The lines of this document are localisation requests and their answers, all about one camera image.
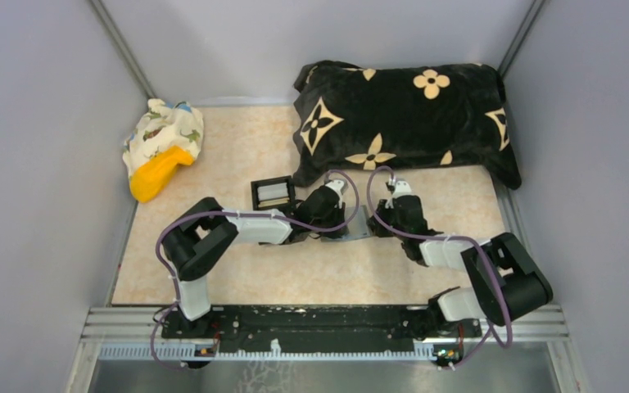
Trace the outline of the grey card holder wallet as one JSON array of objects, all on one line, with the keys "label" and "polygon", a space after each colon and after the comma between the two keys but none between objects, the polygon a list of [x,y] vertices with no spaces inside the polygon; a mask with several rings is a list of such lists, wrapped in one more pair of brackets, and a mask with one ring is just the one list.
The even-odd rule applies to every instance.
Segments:
[{"label": "grey card holder wallet", "polygon": [[330,233],[325,233],[319,240],[322,242],[352,242],[372,237],[373,234],[368,226],[368,218],[367,206],[361,205],[353,220],[344,227],[344,232],[340,237],[330,237]]}]

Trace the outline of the black compartment tray box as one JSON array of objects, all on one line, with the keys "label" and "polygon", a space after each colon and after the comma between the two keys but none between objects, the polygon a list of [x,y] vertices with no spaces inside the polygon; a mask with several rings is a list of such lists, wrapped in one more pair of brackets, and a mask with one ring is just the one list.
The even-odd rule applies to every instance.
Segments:
[{"label": "black compartment tray box", "polygon": [[251,182],[253,210],[279,208],[292,204],[295,200],[295,187],[290,175]]}]

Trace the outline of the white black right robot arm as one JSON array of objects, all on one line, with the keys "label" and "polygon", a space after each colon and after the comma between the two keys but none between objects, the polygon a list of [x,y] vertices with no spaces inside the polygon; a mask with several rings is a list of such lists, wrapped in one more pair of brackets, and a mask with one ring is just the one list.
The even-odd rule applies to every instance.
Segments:
[{"label": "white black right robot arm", "polygon": [[549,281],[513,233],[484,240],[446,236],[428,227],[414,195],[380,200],[368,226],[376,237],[398,238],[416,264],[467,274],[468,287],[442,291],[428,302],[428,326],[438,337],[450,337],[467,319],[506,327],[553,299]]}]

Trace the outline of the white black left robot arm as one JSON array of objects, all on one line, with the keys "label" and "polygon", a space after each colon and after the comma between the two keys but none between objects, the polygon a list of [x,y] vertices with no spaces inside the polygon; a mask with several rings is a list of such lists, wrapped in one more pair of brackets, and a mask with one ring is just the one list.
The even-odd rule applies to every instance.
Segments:
[{"label": "white black left robot arm", "polygon": [[169,270],[176,299],[174,316],[190,337],[206,337],[212,327],[207,274],[233,245],[291,245],[318,234],[340,238],[347,219],[342,179],[327,181],[287,212],[230,210],[213,197],[195,206],[166,227],[156,241],[158,260]]}]

